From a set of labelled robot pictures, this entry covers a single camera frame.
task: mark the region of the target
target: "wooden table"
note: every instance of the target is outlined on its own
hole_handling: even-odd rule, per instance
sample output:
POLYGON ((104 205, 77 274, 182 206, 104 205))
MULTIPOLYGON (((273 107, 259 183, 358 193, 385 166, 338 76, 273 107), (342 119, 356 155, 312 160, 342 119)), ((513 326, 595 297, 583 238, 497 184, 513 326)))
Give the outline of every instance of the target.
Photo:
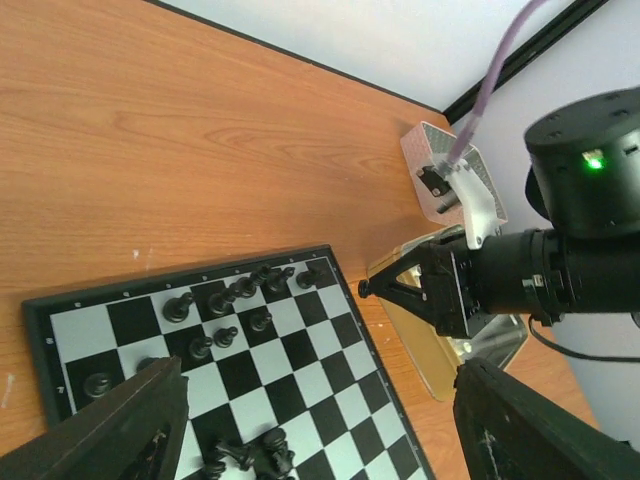
MULTIPOLYGON (((23 299, 325 242, 355 286, 437 228, 399 145, 420 120, 448 128, 147 3, 2 2, 0 453, 45 428, 23 299)), ((451 404, 429 396, 377 301, 359 303, 438 478, 464 478, 451 404)), ((531 341, 511 372, 593 422, 560 355, 531 341)))

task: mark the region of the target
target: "chessboard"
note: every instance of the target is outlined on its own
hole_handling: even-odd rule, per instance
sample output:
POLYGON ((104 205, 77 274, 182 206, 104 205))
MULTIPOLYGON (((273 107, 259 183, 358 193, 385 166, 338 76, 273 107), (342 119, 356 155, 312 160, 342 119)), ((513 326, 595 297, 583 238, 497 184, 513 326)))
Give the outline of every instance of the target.
MULTIPOLYGON (((242 445, 277 426, 295 452, 295 479, 434 478, 328 246, 28 300, 23 309, 50 426, 94 401, 89 377, 115 386, 142 360, 181 358, 189 419, 177 480, 203 478, 215 439, 242 445)), ((255 478, 224 462, 220 478, 255 478)))

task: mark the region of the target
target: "white wall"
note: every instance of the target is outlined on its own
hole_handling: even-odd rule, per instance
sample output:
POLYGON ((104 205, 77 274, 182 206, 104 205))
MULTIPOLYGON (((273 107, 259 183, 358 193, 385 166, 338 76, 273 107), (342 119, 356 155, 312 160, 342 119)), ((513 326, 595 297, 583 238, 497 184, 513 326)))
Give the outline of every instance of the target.
MULTIPOLYGON (((492 97, 474 143, 507 207, 507 231, 548 225, 524 197, 530 164, 525 130, 564 104, 640 84, 639 22, 638 0, 607 3, 492 97)), ((629 315, 569 316, 553 331, 575 350, 640 356, 640 329, 629 315)), ((570 363, 603 431, 639 449, 640 365, 570 363)))
MULTIPOLYGON (((480 80, 527 0, 164 0, 280 48, 445 109, 480 80)), ((519 46, 571 0, 553 0, 519 46)))

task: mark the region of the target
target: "green led light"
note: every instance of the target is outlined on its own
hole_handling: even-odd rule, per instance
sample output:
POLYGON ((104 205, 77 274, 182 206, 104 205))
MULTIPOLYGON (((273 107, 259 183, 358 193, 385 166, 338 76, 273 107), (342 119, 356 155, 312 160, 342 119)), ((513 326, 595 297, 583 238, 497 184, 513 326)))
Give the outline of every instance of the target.
POLYGON ((587 160, 587 166, 591 170, 602 170, 604 168, 604 162, 599 158, 592 158, 587 160))
POLYGON ((602 170, 605 167, 604 155, 600 149, 583 152, 582 158, 587 163, 587 168, 591 170, 602 170))

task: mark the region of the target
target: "black cable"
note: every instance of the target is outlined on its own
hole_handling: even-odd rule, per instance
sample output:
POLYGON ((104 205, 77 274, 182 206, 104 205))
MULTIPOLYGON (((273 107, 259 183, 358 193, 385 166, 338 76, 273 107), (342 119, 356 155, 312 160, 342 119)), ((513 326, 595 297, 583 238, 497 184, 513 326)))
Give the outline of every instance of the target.
POLYGON ((531 331, 531 335, 538 340, 540 343, 549 347, 551 350, 555 350, 556 352, 560 352, 567 357, 578 358, 580 360, 592 360, 594 362, 614 362, 614 363, 640 363, 640 357, 601 357, 598 355, 587 355, 586 353, 576 352, 574 350, 569 350, 562 345, 558 345, 557 343, 552 342, 551 340, 547 340, 542 335, 540 335, 533 328, 533 316, 529 317, 529 330, 531 331))

